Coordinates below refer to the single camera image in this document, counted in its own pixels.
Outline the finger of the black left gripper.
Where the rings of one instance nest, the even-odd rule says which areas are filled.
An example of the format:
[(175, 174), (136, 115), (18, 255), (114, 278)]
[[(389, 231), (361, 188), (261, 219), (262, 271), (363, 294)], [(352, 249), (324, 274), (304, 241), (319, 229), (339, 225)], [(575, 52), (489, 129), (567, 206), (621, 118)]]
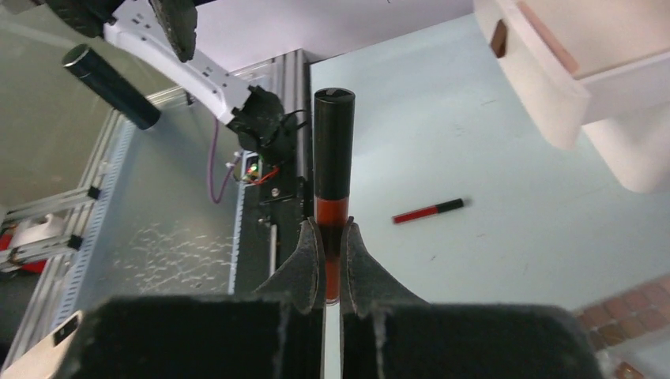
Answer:
[(156, 19), (180, 62), (194, 57), (198, 12), (191, 0), (150, 0)]

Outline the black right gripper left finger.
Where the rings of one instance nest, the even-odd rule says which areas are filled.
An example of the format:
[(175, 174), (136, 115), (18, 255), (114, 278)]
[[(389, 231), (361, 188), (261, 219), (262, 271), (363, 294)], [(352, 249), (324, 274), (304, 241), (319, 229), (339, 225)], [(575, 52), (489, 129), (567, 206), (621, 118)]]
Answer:
[(325, 256), (314, 219), (290, 257), (237, 295), (122, 296), (86, 312), (58, 378), (320, 378)]

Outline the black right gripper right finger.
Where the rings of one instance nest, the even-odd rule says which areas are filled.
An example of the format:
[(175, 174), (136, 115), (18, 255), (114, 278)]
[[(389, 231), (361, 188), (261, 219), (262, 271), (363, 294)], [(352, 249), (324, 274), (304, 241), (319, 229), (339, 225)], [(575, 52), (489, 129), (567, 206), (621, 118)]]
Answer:
[(557, 306), (423, 300), (349, 220), (341, 236), (344, 378), (600, 378), (577, 319)]

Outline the red lip gloss black cap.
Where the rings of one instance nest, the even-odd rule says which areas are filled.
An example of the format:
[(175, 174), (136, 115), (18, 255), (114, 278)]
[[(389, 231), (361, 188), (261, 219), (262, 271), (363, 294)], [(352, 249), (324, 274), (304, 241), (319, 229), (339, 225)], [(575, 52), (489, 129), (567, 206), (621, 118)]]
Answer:
[(394, 224), (407, 223), (414, 220), (420, 220), (429, 216), (438, 215), (444, 212), (451, 212), (465, 207), (465, 201), (462, 198), (453, 199), (439, 204), (427, 206), (421, 209), (406, 212), (391, 218)]

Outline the dark red lip gloss tube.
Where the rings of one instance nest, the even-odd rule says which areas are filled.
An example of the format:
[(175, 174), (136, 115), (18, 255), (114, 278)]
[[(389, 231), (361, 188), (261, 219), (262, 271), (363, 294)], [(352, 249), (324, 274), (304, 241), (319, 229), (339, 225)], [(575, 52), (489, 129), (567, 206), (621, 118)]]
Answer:
[(348, 221), (355, 100), (355, 93), (344, 88), (323, 88), (314, 94), (314, 205), (325, 249), (328, 306), (340, 297), (341, 236)]

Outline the red lettered lip gloss tube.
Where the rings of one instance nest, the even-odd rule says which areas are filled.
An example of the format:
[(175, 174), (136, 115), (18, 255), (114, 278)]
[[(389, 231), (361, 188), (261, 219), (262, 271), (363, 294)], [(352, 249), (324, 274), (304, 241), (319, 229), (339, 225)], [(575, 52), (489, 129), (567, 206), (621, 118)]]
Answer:
[(88, 44), (68, 51), (62, 66), (138, 129), (150, 129), (158, 123), (160, 110)]

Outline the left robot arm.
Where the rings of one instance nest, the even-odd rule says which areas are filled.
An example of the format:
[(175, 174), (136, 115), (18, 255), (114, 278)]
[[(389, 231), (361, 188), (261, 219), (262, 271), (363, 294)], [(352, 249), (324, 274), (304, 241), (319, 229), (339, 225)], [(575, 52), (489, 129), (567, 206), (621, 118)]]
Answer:
[(174, 83), (210, 110), (268, 165), (296, 156), (295, 113), (280, 97), (231, 74), (196, 47), (195, 1), (48, 1), (50, 10), (88, 38), (101, 37)]

